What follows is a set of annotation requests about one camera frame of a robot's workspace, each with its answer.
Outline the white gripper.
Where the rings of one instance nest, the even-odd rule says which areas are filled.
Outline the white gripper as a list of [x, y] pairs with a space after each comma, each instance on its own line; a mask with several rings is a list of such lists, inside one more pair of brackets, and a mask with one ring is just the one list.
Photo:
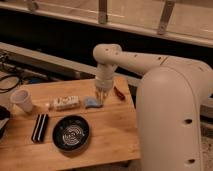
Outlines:
[[107, 99], [109, 95], [109, 90], [113, 86], [113, 75], [114, 75], [114, 68], [111, 65], [97, 66], [95, 76], [96, 98], [98, 100], [101, 100], [103, 91], [103, 103]]

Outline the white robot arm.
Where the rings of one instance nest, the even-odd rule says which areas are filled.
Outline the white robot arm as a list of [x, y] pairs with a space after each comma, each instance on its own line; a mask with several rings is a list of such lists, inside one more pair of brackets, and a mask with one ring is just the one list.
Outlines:
[[98, 44], [95, 86], [105, 100], [118, 67], [142, 77], [136, 110], [142, 171], [204, 171], [200, 108], [213, 95], [213, 68], [195, 59], [125, 52]]

